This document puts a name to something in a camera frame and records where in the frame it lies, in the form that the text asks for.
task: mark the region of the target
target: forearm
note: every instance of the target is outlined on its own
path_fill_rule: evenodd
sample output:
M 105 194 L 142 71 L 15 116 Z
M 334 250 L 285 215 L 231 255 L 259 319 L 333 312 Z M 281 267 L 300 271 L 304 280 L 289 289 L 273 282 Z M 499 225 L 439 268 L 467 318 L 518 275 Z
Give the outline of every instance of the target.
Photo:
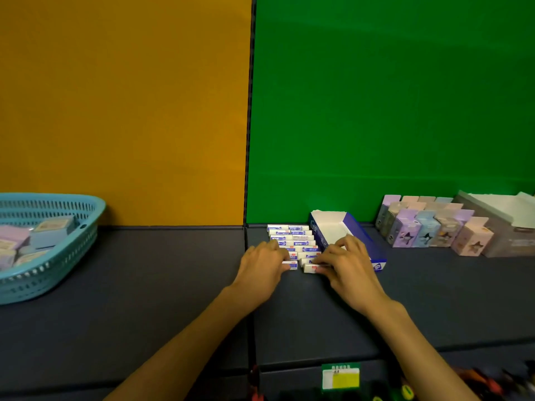
M 476 395 L 429 344 L 405 308 L 390 302 L 369 315 L 422 401 L 477 401 Z
M 181 400 L 217 346 L 250 311 L 232 288 L 128 377 L 106 401 Z

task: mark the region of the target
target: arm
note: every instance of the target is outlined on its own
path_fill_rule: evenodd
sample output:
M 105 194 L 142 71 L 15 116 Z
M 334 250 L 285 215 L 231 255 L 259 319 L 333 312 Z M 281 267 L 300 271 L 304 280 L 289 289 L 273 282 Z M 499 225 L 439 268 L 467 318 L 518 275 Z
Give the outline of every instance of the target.
M 234 282 L 117 387 L 106 401 L 182 400 L 225 336 L 273 293 L 289 259 L 277 241 L 251 246 Z
M 420 333 L 403 305 L 385 294 L 364 243 L 354 236 L 345 236 L 335 245 L 329 245 L 314 263 L 333 266 L 320 267 L 316 272 L 327 276 L 342 299 L 373 323 L 394 352 L 419 399 L 478 400 Z

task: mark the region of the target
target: teal plastic basket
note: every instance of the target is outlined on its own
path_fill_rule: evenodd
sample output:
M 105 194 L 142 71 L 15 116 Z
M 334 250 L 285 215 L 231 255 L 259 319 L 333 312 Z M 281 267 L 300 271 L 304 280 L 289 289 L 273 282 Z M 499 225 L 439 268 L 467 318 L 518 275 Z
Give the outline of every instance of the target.
M 105 208 L 104 200 L 90 195 L 0 193 L 0 225 L 35 227 L 61 215 L 74 215 L 78 223 L 45 255 L 0 271 L 0 305 L 40 296 L 67 276 L 95 242 L 97 220 Z

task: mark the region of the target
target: gray cardboard box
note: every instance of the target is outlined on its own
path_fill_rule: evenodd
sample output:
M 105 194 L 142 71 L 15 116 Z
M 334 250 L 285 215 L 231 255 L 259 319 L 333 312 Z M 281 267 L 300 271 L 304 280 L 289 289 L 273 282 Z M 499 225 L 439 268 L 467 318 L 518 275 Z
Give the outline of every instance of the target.
M 454 202 L 473 209 L 474 216 L 488 217 L 486 227 L 494 232 L 483 250 L 487 257 L 535 256 L 535 197 L 517 195 L 468 194 L 459 191 Z

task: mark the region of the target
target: hand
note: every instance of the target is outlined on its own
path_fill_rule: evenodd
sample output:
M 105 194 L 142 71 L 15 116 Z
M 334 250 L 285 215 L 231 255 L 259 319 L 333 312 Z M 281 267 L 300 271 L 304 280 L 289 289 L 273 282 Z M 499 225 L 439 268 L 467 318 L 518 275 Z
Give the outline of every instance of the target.
M 251 246 L 241 258 L 240 269 L 231 288 L 251 305 L 249 312 L 271 297 L 282 273 L 290 269 L 283 260 L 290 260 L 290 254 L 275 240 L 262 242 L 256 248 Z
M 370 317 L 374 310 L 391 302 L 373 271 L 366 246 L 352 235 L 346 235 L 314 258 L 314 263 L 329 263 L 331 267 L 318 267 L 331 287 L 354 310 Z

